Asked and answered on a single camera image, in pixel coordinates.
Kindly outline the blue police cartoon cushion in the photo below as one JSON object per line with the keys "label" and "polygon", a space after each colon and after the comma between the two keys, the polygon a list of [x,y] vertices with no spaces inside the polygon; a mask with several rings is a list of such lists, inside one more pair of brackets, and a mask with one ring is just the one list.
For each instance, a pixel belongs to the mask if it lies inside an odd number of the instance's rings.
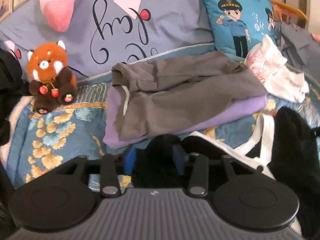
{"label": "blue police cartoon cushion", "polygon": [[276,40],[270,0],[203,0],[217,50],[245,58],[265,35]]}

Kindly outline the black white knit cardigan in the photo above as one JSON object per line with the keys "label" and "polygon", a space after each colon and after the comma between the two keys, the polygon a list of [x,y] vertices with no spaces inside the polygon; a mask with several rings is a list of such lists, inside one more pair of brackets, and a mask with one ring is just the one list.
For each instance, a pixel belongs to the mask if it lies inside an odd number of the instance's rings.
{"label": "black white knit cardigan", "polygon": [[184,139],[166,134],[137,149],[131,179],[135,187],[178,187],[174,158],[181,152],[199,153],[210,160],[229,155],[291,188],[299,198],[297,219],[302,236],[319,239],[319,128],[310,128],[294,110],[281,107],[276,115],[261,114],[252,136],[237,148],[200,132]]}

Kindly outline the lavender script pillow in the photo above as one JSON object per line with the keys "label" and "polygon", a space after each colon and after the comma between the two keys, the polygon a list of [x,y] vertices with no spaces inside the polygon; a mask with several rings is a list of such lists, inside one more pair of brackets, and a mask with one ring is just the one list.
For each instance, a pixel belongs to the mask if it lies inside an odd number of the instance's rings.
{"label": "lavender script pillow", "polygon": [[78,80],[109,72],[172,49],[213,42],[202,0],[75,0],[68,29],[53,30],[30,0],[1,23],[1,43],[27,53],[46,42],[63,41]]}

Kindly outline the folded purple garment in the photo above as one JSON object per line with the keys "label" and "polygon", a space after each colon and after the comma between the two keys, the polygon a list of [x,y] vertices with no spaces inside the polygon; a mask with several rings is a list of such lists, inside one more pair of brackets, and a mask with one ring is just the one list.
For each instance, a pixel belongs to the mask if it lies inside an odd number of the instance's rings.
{"label": "folded purple garment", "polygon": [[[121,141],[119,139],[118,133],[114,127],[114,122],[120,107],[120,102],[120,93],[114,87],[111,87],[107,93],[106,128],[103,142],[115,149],[122,148],[130,144],[135,144],[149,138],[148,136],[142,136],[125,141]],[[266,102],[266,96],[257,96],[246,100],[237,101],[217,116],[187,129],[174,132],[173,134],[180,135],[191,133],[193,131],[200,131],[239,120],[262,110],[266,106]]]}

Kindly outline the white floral crumpled garment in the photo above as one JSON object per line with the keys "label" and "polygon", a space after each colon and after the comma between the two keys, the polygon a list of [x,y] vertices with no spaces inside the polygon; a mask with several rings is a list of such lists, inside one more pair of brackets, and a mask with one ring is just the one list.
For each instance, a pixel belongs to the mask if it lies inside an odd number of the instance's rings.
{"label": "white floral crumpled garment", "polygon": [[287,68],[287,58],[268,35],[249,51],[244,63],[273,96],[302,103],[309,93],[304,74]]}

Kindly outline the blue floral quilted bedspread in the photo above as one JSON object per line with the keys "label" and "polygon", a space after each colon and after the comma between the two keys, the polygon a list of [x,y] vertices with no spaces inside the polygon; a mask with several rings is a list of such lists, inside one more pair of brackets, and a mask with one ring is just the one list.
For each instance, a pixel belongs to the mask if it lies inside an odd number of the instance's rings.
{"label": "blue floral quilted bedspread", "polygon": [[[302,103],[269,95],[262,110],[227,124],[195,132],[237,148],[252,136],[259,115],[272,115],[284,106],[298,112],[310,127],[316,128],[319,126],[319,83],[310,75],[306,75],[305,79],[310,92]],[[33,111],[31,97],[21,98],[10,115],[10,140],[1,147],[1,160],[15,187],[76,156],[99,159],[105,153],[121,153],[125,150],[126,146],[115,149],[103,142],[107,93],[111,87],[110,72],[82,80],[74,104],[45,115]],[[179,136],[184,138],[191,133]]]}

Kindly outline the grey blue blanket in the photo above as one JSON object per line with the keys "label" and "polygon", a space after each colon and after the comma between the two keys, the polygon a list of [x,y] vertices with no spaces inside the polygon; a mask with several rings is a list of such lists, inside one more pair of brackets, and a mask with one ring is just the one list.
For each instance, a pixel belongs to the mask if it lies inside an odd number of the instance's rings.
{"label": "grey blue blanket", "polygon": [[319,43],[299,26],[276,22],[279,50],[289,65],[319,81]]}

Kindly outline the red panda plush toy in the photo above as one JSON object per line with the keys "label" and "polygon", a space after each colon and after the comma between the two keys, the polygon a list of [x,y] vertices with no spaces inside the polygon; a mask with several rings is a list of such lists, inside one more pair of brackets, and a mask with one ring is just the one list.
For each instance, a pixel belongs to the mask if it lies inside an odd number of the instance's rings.
{"label": "red panda plush toy", "polygon": [[28,51],[29,92],[35,98],[34,110],[43,115],[71,104],[77,96],[76,76],[67,62],[63,41],[48,42]]}

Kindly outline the folded grey garment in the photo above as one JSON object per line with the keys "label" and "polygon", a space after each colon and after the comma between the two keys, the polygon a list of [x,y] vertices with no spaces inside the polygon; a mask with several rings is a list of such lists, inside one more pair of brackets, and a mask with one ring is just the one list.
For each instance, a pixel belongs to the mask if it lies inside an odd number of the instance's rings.
{"label": "folded grey garment", "polygon": [[112,68],[112,85],[121,94],[114,123],[120,140],[178,132],[236,101],[267,94],[244,64],[220,51],[119,63]]}

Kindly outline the orange wooden headboard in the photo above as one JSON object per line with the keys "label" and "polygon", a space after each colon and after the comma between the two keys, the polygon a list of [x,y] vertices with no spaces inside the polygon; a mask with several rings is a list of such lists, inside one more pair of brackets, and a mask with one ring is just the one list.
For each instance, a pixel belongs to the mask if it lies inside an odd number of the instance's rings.
{"label": "orange wooden headboard", "polygon": [[300,9],[287,5],[286,3],[270,0],[275,21],[297,24],[299,21],[308,21],[309,18]]}

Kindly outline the pink white plush toy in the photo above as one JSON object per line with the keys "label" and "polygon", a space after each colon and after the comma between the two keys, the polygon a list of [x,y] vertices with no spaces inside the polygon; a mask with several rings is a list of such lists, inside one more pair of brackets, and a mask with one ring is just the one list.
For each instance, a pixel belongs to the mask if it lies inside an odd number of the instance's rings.
{"label": "pink white plush toy", "polygon": [[49,26],[65,32],[71,22],[75,0],[40,0],[40,9]]}

